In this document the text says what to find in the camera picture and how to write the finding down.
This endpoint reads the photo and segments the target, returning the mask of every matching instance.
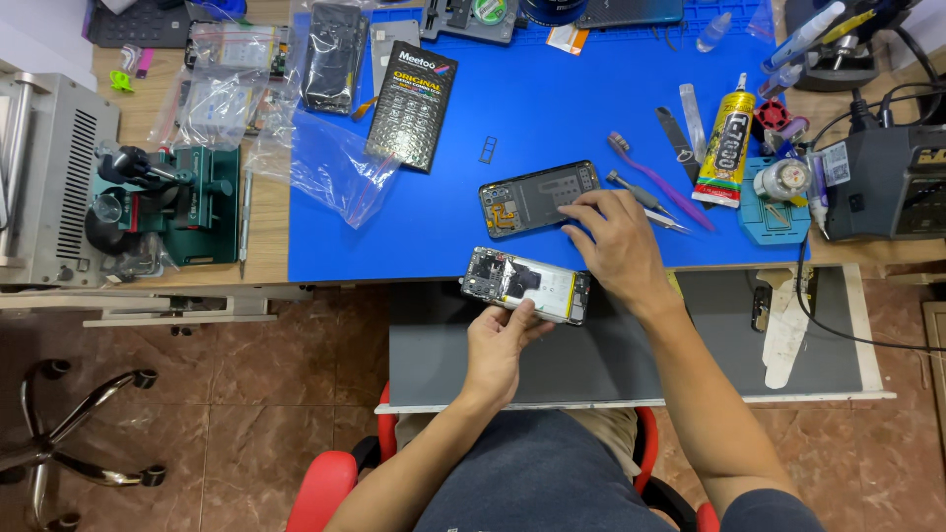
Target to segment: brown marble floor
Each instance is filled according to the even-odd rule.
[[[875,338],[925,342],[926,289],[877,278],[865,288]],[[123,390],[71,445],[132,470],[167,464],[166,482],[113,489],[62,475],[57,504],[83,514],[81,529],[277,532],[311,460],[350,450],[376,429],[372,410],[388,378],[386,309],[385,287],[327,289],[278,304],[278,321],[204,326],[190,337],[160,327],[83,329],[78,313],[29,316],[0,322],[0,345],[73,362],[63,397],[49,399],[57,413],[112,374],[160,374],[150,390]],[[754,413],[830,532],[941,530],[946,480],[928,365],[912,352],[877,353],[895,400],[770,403]],[[3,373],[19,375],[28,362]],[[0,404],[10,404],[15,379],[0,385]],[[656,476],[692,504],[705,501],[666,411],[656,411]],[[0,408],[4,439],[23,437],[17,416]],[[0,487],[0,530],[22,529],[23,491]]]

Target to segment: hand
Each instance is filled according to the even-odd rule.
[[[591,232],[594,240],[575,225],[562,227],[591,273],[635,316],[644,319],[679,303],[667,281],[654,230],[629,191],[592,190],[558,211]]]
[[[496,412],[513,400],[519,386],[519,353],[554,323],[533,315],[535,302],[523,299],[515,311],[489,306],[466,330],[466,381],[460,395]]]

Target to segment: keyboard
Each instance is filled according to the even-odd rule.
[[[89,40],[103,48],[134,44],[142,48],[184,48],[190,15],[187,7],[158,9],[154,0],[138,0],[122,11],[112,13],[101,2],[89,25]]]

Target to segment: blue silicone repair mat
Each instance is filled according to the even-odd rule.
[[[684,215],[645,175],[629,168],[606,142],[616,131],[631,144],[631,157],[688,194],[692,185],[660,127],[655,108],[671,110],[687,134],[679,85],[692,83],[709,137],[720,99],[735,89],[740,72],[749,90],[764,76],[758,64],[774,49],[745,33],[758,0],[687,4],[687,29],[679,27],[593,31],[581,56],[545,44],[547,28],[517,29],[509,46],[442,35],[422,47],[460,63],[430,175],[399,170],[384,205],[360,229],[293,189],[289,203],[289,281],[403,279],[459,276],[474,246],[584,270],[581,256],[557,227],[507,239],[486,233],[477,195],[481,185],[589,159],[603,186],[613,168],[628,182],[653,192],[692,235],[655,227],[667,267],[759,264],[797,260],[798,248],[757,246],[736,220],[736,209],[707,214],[715,232]],[[734,25],[708,54],[695,39],[715,15],[733,11]],[[420,19],[420,9],[379,9],[375,22]],[[297,23],[307,28],[307,21]],[[679,51],[666,42],[665,32]],[[372,95],[371,61],[362,62],[362,101]],[[320,115],[367,137],[371,117],[354,123]],[[489,164],[480,161],[487,137],[496,139]],[[294,150],[317,150],[294,146]],[[757,145],[749,146],[749,153]]]

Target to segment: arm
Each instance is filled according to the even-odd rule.
[[[410,445],[355,486],[326,531],[414,527],[453,467],[516,394],[522,348],[552,330],[553,324],[535,321],[534,309],[535,303],[526,299],[515,312],[499,307],[483,311],[467,330],[468,366],[460,395]]]
[[[640,204],[626,190],[596,190],[559,210],[588,228],[594,239],[574,225],[563,231],[589,270],[647,332],[680,446],[719,516],[752,489],[780,489],[797,497],[772,442],[713,360],[667,281]]]

